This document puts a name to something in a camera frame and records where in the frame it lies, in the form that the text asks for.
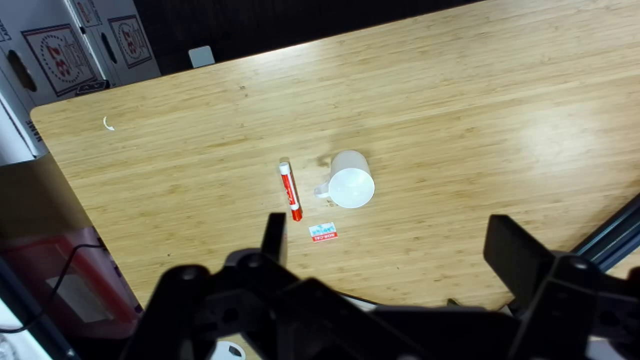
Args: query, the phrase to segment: black cable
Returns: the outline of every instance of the black cable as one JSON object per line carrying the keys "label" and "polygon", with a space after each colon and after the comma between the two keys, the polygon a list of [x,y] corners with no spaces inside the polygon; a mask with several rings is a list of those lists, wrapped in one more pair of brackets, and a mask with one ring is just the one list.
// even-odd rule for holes
{"label": "black cable", "polygon": [[63,267],[63,273],[60,273],[60,276],[59,276],[52,292],[47,297],[45,305],[40,307],[40,310],[38,310],[35,317],[30,317],[29,320],[24,320],[21,328],[0,328],[0,334],[18,334],[18,333],[24,333],[24,330],[29,330],[33,324],[37,324],[37,323],[47,315],[47,310],[48,310],[48,308],[55,305],[55,301],[56,301],[56,294],[59,294],[59,291],[60,291],[60,287],[63,287],[63,282],[64,282],[64,278],[67,278],[67,275],[68,275],[68,268],[73,267],[79,251],[83,251],[83,249],[105,249],[105,247],[102,247],[102,245],[76,245],[76,247],[73,249],[70,257],[67,259],[64,267]]}

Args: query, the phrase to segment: table surface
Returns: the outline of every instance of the table surface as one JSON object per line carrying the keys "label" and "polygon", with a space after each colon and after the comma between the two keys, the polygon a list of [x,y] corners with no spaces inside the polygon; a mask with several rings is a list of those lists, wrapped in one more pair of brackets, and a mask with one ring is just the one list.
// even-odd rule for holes
{"label": "table surface", "polygon": [[[490,0],[33,118],[142,303],[175,265],[219,271],[259,247],[269,215],[288,210],[288,156],[306,212],[288,224],[290,271],[377,303],[499,307],[489,217],[578,245],[640,192],[639,114],[640,2]],[[377,179],[363,210],[314,197],[344,148]],[[313,243],[327,222],[341,237]]]}

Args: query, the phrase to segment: wood grain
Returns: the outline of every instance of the wood grain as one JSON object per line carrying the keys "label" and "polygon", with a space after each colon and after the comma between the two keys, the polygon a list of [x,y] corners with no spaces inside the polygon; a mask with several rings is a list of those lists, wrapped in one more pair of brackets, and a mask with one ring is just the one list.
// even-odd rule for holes
{"label": "wood grain", "polygon": [[[256,247],[288,210],[290,156],[306,210],[290,271],[377,303],[499,307],[490,215],[569,251],[640,190],[639,34],[634,0],[493,0],[33,116],[142,303],[175,265]],[[314,197],[344,148],[377,179],[363,210]],[[341,239],[310,243],[323,222]]]}

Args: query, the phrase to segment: white cup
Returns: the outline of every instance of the white cup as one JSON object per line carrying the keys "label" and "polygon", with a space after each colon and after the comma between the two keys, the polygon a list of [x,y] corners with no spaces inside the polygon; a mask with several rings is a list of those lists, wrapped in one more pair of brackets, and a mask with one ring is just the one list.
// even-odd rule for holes
{"label": "white cup", "polygon": [[344,150],[337,155],[333,173],[316,188],[320,199],[341,208],[363,208],[375,199],[377,184],[361,153]]}

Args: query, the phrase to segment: dark background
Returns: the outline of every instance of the dark background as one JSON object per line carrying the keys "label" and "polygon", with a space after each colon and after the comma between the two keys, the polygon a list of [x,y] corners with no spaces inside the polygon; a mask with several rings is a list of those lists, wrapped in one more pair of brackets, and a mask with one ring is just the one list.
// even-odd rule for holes
{"label": "dark background", "polygon": [[190,68],[189,50],[217,63],[319,40],[474,0],[136,0],[164,74]]}

